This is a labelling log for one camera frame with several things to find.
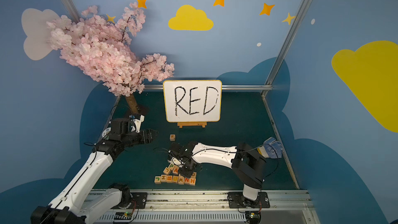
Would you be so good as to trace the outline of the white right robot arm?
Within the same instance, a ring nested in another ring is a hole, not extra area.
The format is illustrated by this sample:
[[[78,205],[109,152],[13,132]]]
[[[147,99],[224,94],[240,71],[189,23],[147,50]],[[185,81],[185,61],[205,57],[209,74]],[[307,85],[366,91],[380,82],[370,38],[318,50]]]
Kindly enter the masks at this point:
[[[243,183],[243,199],[256,202],[265,179],[266,159],[246,143],[218,147],[190,142],[171,145],[168,160],[179,167],[179,173],[191,177],[199,164],[208,163],[231,169]]]

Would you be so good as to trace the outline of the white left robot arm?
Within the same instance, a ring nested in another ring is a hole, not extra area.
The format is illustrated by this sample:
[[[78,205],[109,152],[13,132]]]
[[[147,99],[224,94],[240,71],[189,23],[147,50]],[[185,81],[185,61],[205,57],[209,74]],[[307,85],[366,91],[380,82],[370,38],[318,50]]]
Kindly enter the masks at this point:
[[[158,131],[141,129],[143,121],[143,116],[134,120],[112,120],[109,131],[92,145],[92,152],[79,172],[47,206],[39,206],[33,211],[31,223],[93,224],[113,207],[136,208],[129,186],[117,183],[88,206],[84,207],[83,204],[99,178],[126,148],[149,144],[156,138]]]

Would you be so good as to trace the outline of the wooden letter block A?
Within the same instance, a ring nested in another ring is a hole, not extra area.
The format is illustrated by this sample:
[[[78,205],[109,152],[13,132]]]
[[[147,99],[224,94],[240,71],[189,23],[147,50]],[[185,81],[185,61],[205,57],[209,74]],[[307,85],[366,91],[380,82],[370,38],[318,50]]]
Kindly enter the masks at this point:
[[[179,167],[174,167],[173,168],[173,174],[178,175],[179,174]]]

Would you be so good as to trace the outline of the wooden letter block P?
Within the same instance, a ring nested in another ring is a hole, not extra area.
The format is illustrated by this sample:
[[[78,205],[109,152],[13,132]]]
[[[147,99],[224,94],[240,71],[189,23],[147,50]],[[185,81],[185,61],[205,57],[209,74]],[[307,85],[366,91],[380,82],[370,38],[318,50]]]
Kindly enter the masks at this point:
[[[176,167],[176,166],[175,166],[174,164],[169,164],[169,166],[168,166],[168,168],[169,168],[170,170],[174,170],[175,167]]]

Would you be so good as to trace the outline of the wooden letter block H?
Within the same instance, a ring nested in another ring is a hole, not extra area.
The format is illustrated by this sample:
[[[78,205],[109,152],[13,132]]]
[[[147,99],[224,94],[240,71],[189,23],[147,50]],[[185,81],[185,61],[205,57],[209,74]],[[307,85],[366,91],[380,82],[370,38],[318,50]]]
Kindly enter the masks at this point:
[[[195,186],[195,185],[196,185],[196,181],[197,181],[196,178],[190,178],[190,179],[189,179],[189,185]]]

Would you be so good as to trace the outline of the wooden letter block J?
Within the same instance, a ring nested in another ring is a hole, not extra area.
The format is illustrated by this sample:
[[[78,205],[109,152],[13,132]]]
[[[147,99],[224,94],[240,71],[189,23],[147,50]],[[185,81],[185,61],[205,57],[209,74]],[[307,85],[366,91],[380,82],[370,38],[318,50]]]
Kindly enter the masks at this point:
[[[161,184],[161,176],[156,176],[156,177],[154,178],[154,183],[155,183],[155,184]]]

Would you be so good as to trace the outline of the wooden easel stand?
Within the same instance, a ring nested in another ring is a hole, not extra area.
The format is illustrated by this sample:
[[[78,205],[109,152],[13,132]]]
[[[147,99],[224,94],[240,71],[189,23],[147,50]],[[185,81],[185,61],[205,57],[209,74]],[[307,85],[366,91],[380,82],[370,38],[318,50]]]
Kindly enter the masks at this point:
[[[207,122],[178,122],[177,125],[181,129],[183,127],[197,127],[197,126],[205,128],[207,126]]]

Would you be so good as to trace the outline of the yellow framed whiteboard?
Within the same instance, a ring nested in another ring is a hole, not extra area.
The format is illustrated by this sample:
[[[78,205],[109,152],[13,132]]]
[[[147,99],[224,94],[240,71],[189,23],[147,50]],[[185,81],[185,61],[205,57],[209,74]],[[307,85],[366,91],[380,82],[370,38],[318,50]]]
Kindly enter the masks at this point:
[[[167,80],[163,93],[168,122],[217,122],[221,118],[219,80]]]

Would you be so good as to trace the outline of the pink cherry blossom tree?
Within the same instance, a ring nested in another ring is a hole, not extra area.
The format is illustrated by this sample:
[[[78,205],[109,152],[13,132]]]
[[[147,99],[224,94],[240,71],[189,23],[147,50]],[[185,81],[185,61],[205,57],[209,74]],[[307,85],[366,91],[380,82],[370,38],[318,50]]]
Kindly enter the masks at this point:
[[[78,22],[62,15],[46,23],[50,46],[60,51],[61,59],[102,82],[115,96],[124,96],[133,115],[140,113],[133,94],[144,91],[144,82],[162,82],[175,70],[164,55],[139,58],[130,48],[132,38],[146,21],[145,9],[145,2],[137,0],[125,7],[121,19],[114,22],[111,17],[98,15],[93,5],[81,13]]]

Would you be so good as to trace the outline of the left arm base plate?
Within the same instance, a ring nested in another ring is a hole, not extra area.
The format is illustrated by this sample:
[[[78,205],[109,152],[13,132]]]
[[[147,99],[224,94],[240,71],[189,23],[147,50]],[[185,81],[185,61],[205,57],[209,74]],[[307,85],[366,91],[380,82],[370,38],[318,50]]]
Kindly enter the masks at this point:
[[[120,203],[119,209],[145,209],[147,203],[148,194],[146,192],[131,192],[130,201]]]

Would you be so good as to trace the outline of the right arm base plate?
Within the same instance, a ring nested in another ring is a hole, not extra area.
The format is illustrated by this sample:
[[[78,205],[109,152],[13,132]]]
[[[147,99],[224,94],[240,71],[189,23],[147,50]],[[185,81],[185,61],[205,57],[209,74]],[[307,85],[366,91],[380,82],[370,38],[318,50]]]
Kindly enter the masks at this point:
[[[242,192],[228,192],[229,208],[270,208],[266,192],[259,192],[255,200],[245,198]]]

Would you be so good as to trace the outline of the aluminium mounting rail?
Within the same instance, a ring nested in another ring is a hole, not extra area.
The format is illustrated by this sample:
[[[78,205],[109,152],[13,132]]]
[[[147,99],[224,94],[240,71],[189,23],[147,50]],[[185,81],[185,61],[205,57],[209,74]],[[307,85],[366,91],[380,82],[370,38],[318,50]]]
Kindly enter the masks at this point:
[[[91,190],[88,206],[105,190]],[[113,207],[93,224],[318,224],[305,190],[262,190],[270,208],[229,208],[228,192],[237,190],[133,190],[148,194],[145,209]]]

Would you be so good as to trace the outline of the aluminium frame post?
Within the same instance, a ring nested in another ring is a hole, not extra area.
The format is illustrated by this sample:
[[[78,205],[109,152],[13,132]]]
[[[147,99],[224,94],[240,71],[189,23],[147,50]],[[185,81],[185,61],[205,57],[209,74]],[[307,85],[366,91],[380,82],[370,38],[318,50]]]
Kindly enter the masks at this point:
[[[284,42],[283,42],[281,50],[273,64],[273,66],[269,72],[269,75],[267,77],[267,80],[265,82],[265,85],[270,87],[270,89],[266,89],[261,92],[261,96],[263,99],[265,99],[267,93],[272,90],[272,84],[276,78],[276,75],[279,72],[280,67],[282,66],[282,63],[289,51],[291,44],[293,43],[293,40],[300,28],[301,23],[303,22],[303,20],[306,16],[306,13],[307,13],[312,1],[313,0],[302,0],[300,2],[300,5],[296,12],[296,16],[293,19],[293,23],[290,25],[289,31],[287,33],[287,36],[286,36]]]

